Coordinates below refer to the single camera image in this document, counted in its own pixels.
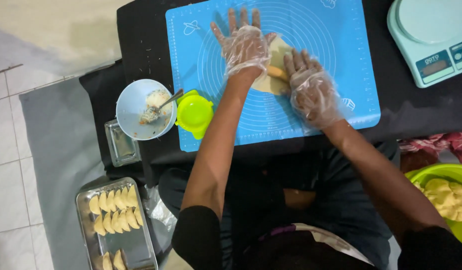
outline person's lap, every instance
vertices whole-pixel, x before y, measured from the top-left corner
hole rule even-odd
[[[399,165],[396,142],[375,146]],[[161,198],[177,217],[191,169],[192,165],[169,169],[159,181]],[[266,170],[264,176],[262,168],[231,166],[221,221],[225,269],[231,268],[232,249],[244,250],[259,234],[289,223],[328,230],[360,250],[378,268],[387,266],[392,234],[338,150],[278,156]],[[315,191],[316,199],[306,212],[294,211],[285,206],[283,188]],[[239,260],[239,254],[232,256],[235,262]]]

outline spoon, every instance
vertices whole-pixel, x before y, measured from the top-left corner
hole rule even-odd
[[[168,99],[166,102],[164,102],[161,106],[159,106],[159,107],[151,106],[151,107],[147,108],[146,114],[151,113],[151,117],[152,117],[152,120],[150,120],[150,122],[153,122],[153,121],[155,121],[156,119],[159,118],[159,115],[160,115],[159,111],[161,111],[161,109],[164,106],[168,105],[170,102],[173,102],[173,101],[179,99],[183,95],[184,95],[184,89],[181,88],[170,99]]]

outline gray mat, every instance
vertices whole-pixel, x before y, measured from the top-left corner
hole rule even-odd
[[[89,96],[73,78],[19,99],[54,269],[89,269],[74,198],[105,174]]]

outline hand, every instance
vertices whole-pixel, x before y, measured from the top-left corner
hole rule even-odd
[[[244,68],[255,78],[266,72],[271,59],[269,44],[276,37],[275,33],[263,36],[261,32],[261,19],[258,9],[252,10],[252,25],[249,25],[248,11],[241,9],[240,27],[236,23],[234,9],[229,9],[229,32],[231,36],[224,37],[215,22],[211,29],[222,47],[226,59],[226,76],[231,77]]]
[[[291,105],[305,124],[319,129],[343,119],[337,109],[338,95],[331,79],[316,59],[306,50],[293,49],[292,58],[284,57],[291,86]]]

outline wooden rolling pin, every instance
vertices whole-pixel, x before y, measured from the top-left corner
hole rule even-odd
[[[273,78],[281,79],[285,82],[289,81],[288,75],[286,72],[280,68],[277,68],[275,66],[268,66],[267,67],[267,74],[268,76],[271,76]]]

